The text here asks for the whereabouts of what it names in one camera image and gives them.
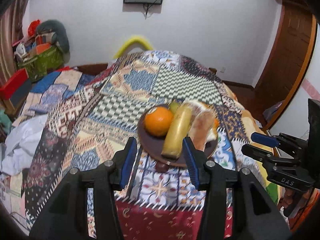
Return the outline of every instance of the pink stripe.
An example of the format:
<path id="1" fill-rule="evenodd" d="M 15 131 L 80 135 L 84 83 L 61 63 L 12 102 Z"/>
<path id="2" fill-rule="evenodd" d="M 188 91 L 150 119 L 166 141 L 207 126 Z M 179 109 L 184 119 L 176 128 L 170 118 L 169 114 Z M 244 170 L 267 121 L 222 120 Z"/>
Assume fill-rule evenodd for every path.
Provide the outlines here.
<path id="1" fill-rule="evenodd" d="M 315 87 L 309 82 L 308 79 L 303 79 L 301 86 L 312 99 L 320 100 L 320 94 L 318 90 L 315 89 Z"/>

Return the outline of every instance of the silver bolt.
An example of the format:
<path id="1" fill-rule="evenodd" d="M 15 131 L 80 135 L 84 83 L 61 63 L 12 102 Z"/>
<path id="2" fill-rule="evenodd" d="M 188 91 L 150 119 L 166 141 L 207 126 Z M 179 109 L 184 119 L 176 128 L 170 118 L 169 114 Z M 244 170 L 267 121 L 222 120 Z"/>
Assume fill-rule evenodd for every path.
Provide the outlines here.
<path id="1" fill-rule="evenodd" d="M 207 161 L 205 163 L 208 167 L 214 167 L 216 164 L 214 163 L 214 161 Z"/>
<path id="2" fill-rule="evenodd" d="M 78 172 L 77 168 L 71 168 L 69 171 L 72 175 L 75 175 Z"/>
<path id="3" fill-rule="evenodd" d="M 107 160 L 103 163 L 105 166 L 107 167 L 111 167 L 113 165 L 113 161 L 112 160 Z"/>
<path id="4" fill-rule="evenodd" d="M 245 174 L 245 175 L 248 175 L 248 174 L 250 174 L 250 172 L 251 172 L 248 168 L 242 168 L 241 171 L 242 171 L 242 173 Z"/>

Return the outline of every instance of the green fruit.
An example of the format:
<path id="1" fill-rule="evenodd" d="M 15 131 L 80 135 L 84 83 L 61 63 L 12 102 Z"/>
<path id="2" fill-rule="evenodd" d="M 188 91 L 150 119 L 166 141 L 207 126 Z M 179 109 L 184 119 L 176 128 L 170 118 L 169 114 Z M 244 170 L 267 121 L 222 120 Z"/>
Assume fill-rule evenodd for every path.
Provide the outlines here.
<path id="1" fill-rule="evenodd" d="M 179 103 L 171 102 L 169 104 L 169 110 L 171 111 L 171 113 L 175 114 L 177 112 L 177 109 L 178 109 L 179 106 L 180 106 Z"/>

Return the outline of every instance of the striped curtain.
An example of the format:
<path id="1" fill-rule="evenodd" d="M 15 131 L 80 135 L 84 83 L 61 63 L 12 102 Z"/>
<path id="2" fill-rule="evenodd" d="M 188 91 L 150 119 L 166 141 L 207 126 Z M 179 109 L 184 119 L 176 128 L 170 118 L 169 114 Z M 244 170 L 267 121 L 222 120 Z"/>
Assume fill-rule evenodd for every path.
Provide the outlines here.
<path id="1" fill-rule="evenodd" d="M 14 0 L 0 19 L 0 86 L 16 71 L 12 44 L 23 38 L 22 18 L 27 3 L 28 0 Z"/>

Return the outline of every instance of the plate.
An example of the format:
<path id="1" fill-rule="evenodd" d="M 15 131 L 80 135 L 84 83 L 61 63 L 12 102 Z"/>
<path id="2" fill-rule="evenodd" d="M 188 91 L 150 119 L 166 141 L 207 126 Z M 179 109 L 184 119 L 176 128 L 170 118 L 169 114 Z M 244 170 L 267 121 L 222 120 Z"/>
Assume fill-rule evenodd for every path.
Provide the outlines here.
<path id="1" fill-rule="evenodd" d="M 159 106 L 163 106 L 167 109 L 169 108 L 168 105 L 159 105 Z M 148 111 L 149 109 L 143 113 L 143 115 L 140 117 L 138 122 L 138 137 L 143 147 L 143 150 L 147 152 L 152 158 L 154 158 L 155 160 L 161 163 L 175 166 L 175 167 L 186 167 L 187 164 L 183 154 L 180 155 L 178 160 L 164 158 L 161 155 L 165 137 L 162 137 L 162 138 L 154 137 L 145 130 L 143 121 Z M 204 154 L 207 156 L 207 158 L 210 158 L 212 156 L 212 154 L 214 153 L 217 147 L 217 144 L 218 144 L 218 140 L 213 140 L 206 143 Z"/>

